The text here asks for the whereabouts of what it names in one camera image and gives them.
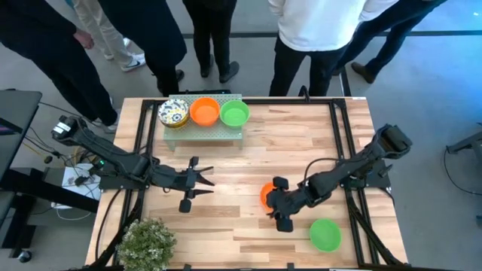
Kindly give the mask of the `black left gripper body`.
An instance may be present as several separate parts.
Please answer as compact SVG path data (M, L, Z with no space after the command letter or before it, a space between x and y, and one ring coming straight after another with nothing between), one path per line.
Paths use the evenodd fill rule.
M178 208L181 213L189 213L191 211L191 200L195 197L196 190L194 188L197 181L197 172L194 170L194 167L198 162L198 157L192 157L188 167L182 172L177 172L174 168L166 165L155 165L152 168L152 184L184 193Z

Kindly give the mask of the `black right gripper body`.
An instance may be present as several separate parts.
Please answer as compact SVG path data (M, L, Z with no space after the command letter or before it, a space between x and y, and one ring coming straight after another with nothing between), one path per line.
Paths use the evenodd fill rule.
M296 190L289 190L288 180L282 177L273 179L273 190L279 191L279 197L276 201L279 210L279 219L276 221L276 229L279 232L290 233L293 231L293 221L291 215L297 214L303 207L312 203L312 195L307 180L297 184Z

